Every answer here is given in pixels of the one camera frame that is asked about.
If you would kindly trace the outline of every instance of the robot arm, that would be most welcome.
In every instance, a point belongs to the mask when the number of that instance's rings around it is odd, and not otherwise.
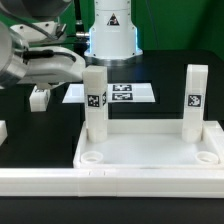
[[[57,17],[70,2],[71,0],[0,0],[0,9],[14,15],[46,20]],[[82,71],[85,69],[83,58],[61,47],[29,48],[23,37],[2,23],[0,23],[0,49],[0,88],[8,88],[17,83],[39,84],[82,80]],[[32,56],[34,51],[38,53],[36,57]]]
[[[15,16],[49,21],[58,17],[71,0],[0,0],[0,9]]]

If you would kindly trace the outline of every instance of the white pillar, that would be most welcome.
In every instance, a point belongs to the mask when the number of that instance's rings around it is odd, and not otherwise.
[[[189,143],[202,138],[207,77],[207,65],[188,65],[182,137]]]
[[[107,68],[89,66],[83,72],[83,81],[88,138],[94,143],[105,141],[108,124]]]

